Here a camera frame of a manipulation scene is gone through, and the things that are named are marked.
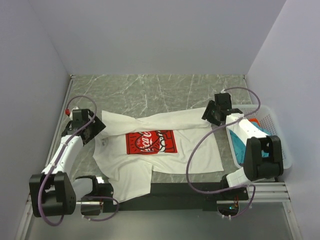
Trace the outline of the white red-print t-shirt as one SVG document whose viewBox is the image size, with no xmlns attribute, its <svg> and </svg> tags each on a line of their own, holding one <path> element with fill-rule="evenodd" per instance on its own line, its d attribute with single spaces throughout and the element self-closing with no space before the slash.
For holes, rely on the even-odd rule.
<svg viewBox="0 0 320 240">
<path fill-rule="evenodd" d="M 204 174 L 223 171 L 204 108 L 134 118 L 102 111 L 105 129 L 95 138 L 93 158 L 120 203 L 147 195 L 152 173 Z"/>
</svg>

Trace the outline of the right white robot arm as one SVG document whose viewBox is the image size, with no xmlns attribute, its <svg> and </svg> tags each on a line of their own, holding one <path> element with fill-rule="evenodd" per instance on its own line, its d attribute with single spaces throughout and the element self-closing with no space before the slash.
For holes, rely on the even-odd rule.
<svg viewBox="0 0 320 240">
<path fill-rule="evenodd" d="M 242 167 L 226 175 L 226 183 L 219 187 L 222 198 L 232 199 L 237 194 L 236 186 L 275 178 L 284 173 L 280 138 L 258 129 L 240 109 L 234 108 L 229 93 L 215 94 L 214 100 L 207 104 L 202 119 L 216 126 L 226 124 L 226 129 L 244 144 Z"/>
</svg>

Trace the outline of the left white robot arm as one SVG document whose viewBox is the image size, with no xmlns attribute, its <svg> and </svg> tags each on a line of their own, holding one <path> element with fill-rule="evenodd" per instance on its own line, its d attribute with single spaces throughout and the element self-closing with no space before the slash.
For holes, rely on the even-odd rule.
<svg viewBox="0 0 320 240">
<path fill-rule="evenodd" d="M 94 201 L 100 195 L 96 176 L 80 176 L 71 182 L 70 172 L 81 149 L 106 126 L 89 109 L 65 113 L 71 120 L 61 134 L 57 151 L 43 171 L 29 179 L 33 215 L 37 218 L 71 215 L 77 201 L 84 197 Z"/>
</svg>

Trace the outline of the orange t-shirt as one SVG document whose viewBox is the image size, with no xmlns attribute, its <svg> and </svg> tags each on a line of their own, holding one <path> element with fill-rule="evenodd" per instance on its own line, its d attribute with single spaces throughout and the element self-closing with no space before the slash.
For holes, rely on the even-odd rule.
<svg viewBox="0 0 320 240">
<path fill-rule="evenodd" d="M 249 121 L 252 123 L 256 123 L 258 126 L 260 126 L 260 122 L 256 118 L 250 118 Z"/>
</svg>

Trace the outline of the blue t-shirt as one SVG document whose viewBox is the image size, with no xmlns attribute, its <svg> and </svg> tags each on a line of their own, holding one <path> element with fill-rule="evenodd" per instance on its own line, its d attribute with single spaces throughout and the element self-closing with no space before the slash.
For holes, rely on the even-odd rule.
<svg viewBox="0 0 320 240">
<path fill-rule="evenodd" d="M 243 119 L 242 121 L 226 127 L 227 137 L 231 148 L 231 154 L 234 164 L 238 169 L 243 166 L 246 152 L 247 140 L 256 138 L 266 138 L 269 132 L 265 132 L 261 127 L 257 127 L 252 122 Z"/>
</svg>

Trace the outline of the white plastic laundry basket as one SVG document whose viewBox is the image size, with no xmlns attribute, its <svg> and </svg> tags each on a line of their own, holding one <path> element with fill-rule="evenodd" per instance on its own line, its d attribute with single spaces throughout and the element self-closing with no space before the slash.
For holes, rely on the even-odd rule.
<svg viewBox="0 0 320 240">
<path fill-rule="evenodd" d="M 232 107 L 239 109 L 242 113 L 233 113 L 227 116 L 226 123 L 228 126 L 231 123 L 235 124 L 242 120 L 249 121 L 251 118 L 256 118 L 260 125 L 257 125 L 255 122 L 251 123 L 262 128 L 269 135 L 266 138 L 251 137 L 246 141 L 246 145 L 249 143 L 249 140 L 258 139 L 261 142 L 261 150 L 263 152 L 269 153 L 270 157 L 273 156 L 275 161 L 279 161 L 284 170 L 289 169 L 292 166 L 292 157 L 273 111 L 265 105 L 257 104 L 236 104 Z"/>
</svg>

